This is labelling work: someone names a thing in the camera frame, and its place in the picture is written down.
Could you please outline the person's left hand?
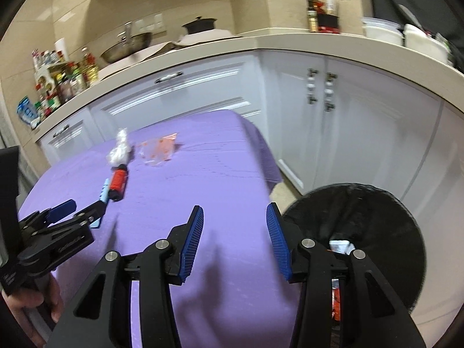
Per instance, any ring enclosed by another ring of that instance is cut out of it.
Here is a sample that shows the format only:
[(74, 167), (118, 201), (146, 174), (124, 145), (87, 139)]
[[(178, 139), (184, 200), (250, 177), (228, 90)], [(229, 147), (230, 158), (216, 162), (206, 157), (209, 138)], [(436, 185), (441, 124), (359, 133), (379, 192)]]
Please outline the person's left hand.
[(49, 282), (45, 296), (39, 291), (34, 291), (27, 288), (17, 289), (10, 296), (7, 296), (4, 291), (1, 292), (15, 320), (36, 347), (44, 347), (46, 341), (44, 338), (42, 338), (42, 336), (40, 336), (35, 327), (31, 324), (26, 314), (24, 313), (24, 309), (37, 308), (38, 306), (42, 305), (45, 300), (47, 300), (47, 303), (51, 306), (51, 317), (55, 323), (59, 321), (64, 310), (61, 290), (53, 274), (48, 274), (48, 281)]

